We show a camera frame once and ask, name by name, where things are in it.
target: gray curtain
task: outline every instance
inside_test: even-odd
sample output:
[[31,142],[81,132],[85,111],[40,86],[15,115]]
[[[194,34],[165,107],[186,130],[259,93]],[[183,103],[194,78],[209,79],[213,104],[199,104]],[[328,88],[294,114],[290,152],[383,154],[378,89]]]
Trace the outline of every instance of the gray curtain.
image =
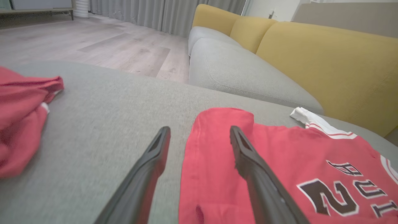
[[246,0],[91,0],[91,12],[187,37],[196,6],[241,14]]

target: gray sofa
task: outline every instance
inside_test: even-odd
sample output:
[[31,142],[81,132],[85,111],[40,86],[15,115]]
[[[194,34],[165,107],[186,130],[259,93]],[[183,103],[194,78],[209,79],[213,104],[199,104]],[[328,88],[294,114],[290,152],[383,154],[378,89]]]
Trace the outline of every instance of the gray sofa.
[[295,81],[219,31],[193,27],[188,51],[191,85],[324,114]]
[[[91,65],[37,62],[9,67],[25,76],[64,79],[50,103],[41,146],[18,177],[0,180],[0,223],[93,223],[160,127],[170,126],[168,161],[152,202],[151,224],[178,223],[184,150],[196,116],[235,107],[270,126],[300,124],[293,108],[196,86]],[[390,159],[398,147],[364,128],[323,117],[352,131]]]

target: yellow cushion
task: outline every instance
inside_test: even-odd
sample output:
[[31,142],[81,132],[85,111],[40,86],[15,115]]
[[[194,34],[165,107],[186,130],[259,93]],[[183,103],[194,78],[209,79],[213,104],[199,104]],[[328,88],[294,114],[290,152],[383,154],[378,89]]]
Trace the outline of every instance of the yellow cushion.
[[276,22],[261,17],[241,16],[236,20],[230,37],[243,48],[256,53],[265,32]]
[[314,96],[326,116],[381,136],[398,124],[396,38],[278,22],[257,55]]
[[213,6],[200,4],[196,7],[192,27],[203,26],[206,28],[215,29],[229,36],[235,21],[239,17],[240,15],[235,13],[231,13]]

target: wooden floor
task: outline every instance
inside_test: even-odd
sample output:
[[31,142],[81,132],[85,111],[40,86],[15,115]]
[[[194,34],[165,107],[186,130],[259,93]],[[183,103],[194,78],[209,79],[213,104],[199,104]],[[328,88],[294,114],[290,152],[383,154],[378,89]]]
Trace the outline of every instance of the wooden floor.
[[0,66],[62,60],[188,81],[188,40],[108,17],[0,29]]

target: red jersey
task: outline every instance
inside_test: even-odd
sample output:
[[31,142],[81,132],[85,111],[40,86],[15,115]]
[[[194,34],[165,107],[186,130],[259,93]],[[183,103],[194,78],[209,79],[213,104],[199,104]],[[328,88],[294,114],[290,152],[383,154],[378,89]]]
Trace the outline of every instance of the red jersey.
[[240,127],[260,156],[315,223],[397,223],[398,174],[362,137],[296,108],[306,128],[264,126],[253,114],[212,108],[198,115],[181,175],[180,224],[252,223],[245,180],[234,169],[229,139]]

